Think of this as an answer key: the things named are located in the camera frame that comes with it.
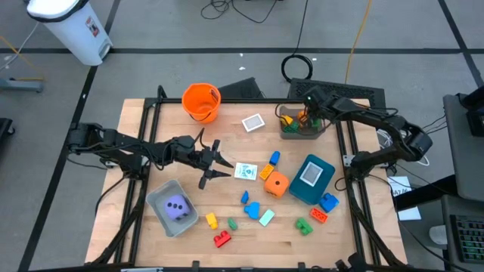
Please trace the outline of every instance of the gray floor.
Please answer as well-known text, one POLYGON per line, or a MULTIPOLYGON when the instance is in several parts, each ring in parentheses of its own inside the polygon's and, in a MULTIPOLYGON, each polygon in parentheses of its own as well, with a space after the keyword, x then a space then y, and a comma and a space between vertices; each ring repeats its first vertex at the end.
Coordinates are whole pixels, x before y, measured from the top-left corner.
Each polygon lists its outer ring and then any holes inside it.
MULTIPOLYGON (((302 19, 301 1, 278 2, 263 24, 254 24, 230 10, 218 20, 204 20, 200 9, 208 2, 122 0, 110 37, 115 48, 291 48, 302 19)), ((447 0, 469 48, 484 48, 479 0, 447 0)), ((271 1, 237 1, 237 7, 256 18, 271 1)), ((102 22, 113 0, 91 0, 102 22)), ((350 48, 365 11, 365 2, 350 0, 309 2, 301 48, 350 48)), ((25 14, 22 1, 0 4, 0 35, 19 46, 35 22, 25 14)), ((375 0, 360 48, 458 48, 437 1, 375 0)), ((63 48, 39 26, 27 48, 63 48)), ((0 54, 0 64, 6 54, 0 54)), ((71 54, 26 54, 44 71, 41 94, 0 92, 0 116, 12 118, 17 133, 0 160, 0 268, 16 270, 54 171, 89 67, 71 54)), ((181 97, 192 82, 222 86, 251 76, 268 97, 286 97, 289 85, 280 74, 286 54, 112 54, 98 67, 82 121, 115 128, 126 98, 150 97, 159 84, 170 97, 181 97)), ((347 54, 306 54, 314 61, 313 79, 343 82, 347 54)), ((484 70, 484 55, 472 56, 484 70)), ((349 84, 384 88, 388 107, 397 107, 409 121, 426 125, 443 114, 442 96, 469 93, 476 83, 462 54, 357 54, 349 84)), ((303 64, 288 63, 295 77, 306 74, 303 64)), ((0 76, 35 76, 16 61, 0 76)), ((431 165, 405 164, 429 181, 453 172, 445 130, 432 134, 434 147, 427 154, 431 165)), ((76 158, 95 162, 95 158, 76 158)), ((406 175, 399 170, 399 175, 406 175)), ((51 212, 39 241, 31 269, 81 265, 85 257, 95 200, 101 193, 104 172, 66 164, 51 212)), ((421 181, 410 177, 413 184, 421 181)), ((406 224, 424 242, 428 228, 439 224, 438 203, 420 207, 424 220, 406 224)), ((410 264, 443 268, 402 231, 410 264)))

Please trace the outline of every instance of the yellow lego brick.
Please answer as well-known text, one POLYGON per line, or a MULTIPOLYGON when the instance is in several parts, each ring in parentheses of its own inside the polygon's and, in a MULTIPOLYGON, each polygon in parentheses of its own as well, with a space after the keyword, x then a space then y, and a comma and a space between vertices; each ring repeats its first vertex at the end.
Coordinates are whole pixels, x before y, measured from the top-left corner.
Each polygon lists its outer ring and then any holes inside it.
POLYGON ((219 225, 217 224, 217 218, 213 212, 210 212, 208 215, 205 215, 206 222, 210 225, 212 230, 216 230, 219 225))
POLYGON ((259 177, 262 179, 262 180, 266 180, 267 177, 272 173, 272 171, 274 171, 274 166, 271 165, 271 164, 268 164, 264 167, 264 169, 260 172, 259 174, 259 177))
POLYGON ((282 122, 282 125, 290 125, 293 123, 293 119, 286 115, 281 116, 279 119, 282 122))

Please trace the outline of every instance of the yellow cable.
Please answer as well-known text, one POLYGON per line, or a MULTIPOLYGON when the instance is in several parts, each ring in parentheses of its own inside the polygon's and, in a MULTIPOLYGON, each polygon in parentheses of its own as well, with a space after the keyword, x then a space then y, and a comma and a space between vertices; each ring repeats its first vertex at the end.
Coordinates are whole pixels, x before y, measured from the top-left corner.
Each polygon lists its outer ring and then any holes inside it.
POLYGON ((358 39, 360 38, 361 31, 365 27, 366 19, 368 18, 368 14, 370 13, 370 7, 371 7, 371 0, 368 0, 368 5, 366 6, 365 16, 363 17, 363 21, 361 22, 360 29, 358 30, 358 35, 356 35, 355 43, 353 44, 353 47, 351 48, 351 52, 349 53, 349 56, 348 56, 348 63, 346 64, 345 84, 348 81, 349 67, 351 66, 351 58, 353 57, 353 52, 355 51, 356 44, 358 43, 358 39))
POLYGON ((17 51, 17 49, 15 49, 15 47, 9 42, 7 41, 6 38, 4 38, 3 36, 0 36, 0 39, 15 53, 18 55, 19 58, 21 58, 25 63, 27 63, 27 65, 29 65, 30 67, 32 67, 37 73, 39 73, 42 77, 40 78, 19 78, 17 80, 44 80, 44 73, 39 69, 37 68, 35 65, 33 65, 29 60, 27 60, 26 57, 24 57, 21 53, 19 53, 17 51))

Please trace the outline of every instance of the black floor stripe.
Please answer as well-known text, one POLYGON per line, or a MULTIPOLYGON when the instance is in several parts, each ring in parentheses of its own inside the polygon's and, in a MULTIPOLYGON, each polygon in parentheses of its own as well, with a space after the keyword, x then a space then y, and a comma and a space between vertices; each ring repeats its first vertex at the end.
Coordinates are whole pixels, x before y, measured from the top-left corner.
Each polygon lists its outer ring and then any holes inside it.
POLYGON ((459 29, 457 28, 457 24, 455 23, 447 4, 444 0, 439 0, 439 4, 442 8, 442 11, 444 12, 445 19, 447 19, 448 25, 450 26, 452 33, 454 33, 454 37, 457 41, 457 44, 459 45, 459 48, 463 51, 464 59, 466 60, 467 66, 469 67, 470 73, 472 74, 472 77, 474 78, 477 87, 484 85, 481 73, 479 72, 479 69, 477 69, 476 63, 474 63, 472 56, 467 50, 466 43, 462 38, 461 32, 459 32, 459 29))
MULTIPOLYGON (((294 48, 111 48, 110 54, 290 54, 294 48)), ((349 54, 351 48, 300 48, 302 54, 349 54)), ((356 48, 355 54, 484 54, 484 48, 356 48)), ((0 54, 10 54, 0 48, 0 54)), ((24 54, 70 54, 67 48, 24 48, 24 54)))
MULTIPOLYGON (((113 6, 111 7, 110 14, 106 23, 106 31, 108 33, 113 24, 116 11, 119 6, 119 1, 120 0, 115 0, 113 6)), ((97 66, 93 66, 89 69, 88 75, 86 76, 84 82, 84 86, 82 87, 82 91, 79 96, 79 100, 77 102, 76 109, 74 110, 73 118, 71 119, 71 124, 76 124, 81 119, 82 111, 84 110, 85 102, 88 99, 89 92, 91 91, 91 86, 97 71, 97 66)), ((64 166, 66 165, 66 158, 69 154, 67 149, 68 135, 69 132, 67 132, 64 139, 62 150, 60 151, 54 168, 54 173, 52 174, 51 181, 47 187, 47 192, 45 193, 44 200, 42 201, 39 214, 37 215, 36 222, 33 226, 32 233, 30 234, 29 241, 27 242, 25 251, 23 252, 22 259, 20 260, 18 271, 28 271, 30 265, 32 264, 37 245, 39 244, 45 222, 48 218, 49 210, 52 206, 52 202, 54 201, 55 193, 57 192, 57 187, 59 186, 59 182, 61 181, 62 171, 64 170, 64 166)))

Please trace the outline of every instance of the purple die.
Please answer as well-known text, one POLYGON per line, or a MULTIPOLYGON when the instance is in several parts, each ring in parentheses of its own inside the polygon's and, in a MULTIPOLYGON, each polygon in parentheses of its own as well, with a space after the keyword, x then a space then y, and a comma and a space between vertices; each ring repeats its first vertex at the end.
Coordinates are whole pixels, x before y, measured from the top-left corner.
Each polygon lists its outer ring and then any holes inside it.
POLYGON ((174 195, 165 202, 165 212, 170 219, 178 221, 190 214, 190 207, 181 195, 174 195))

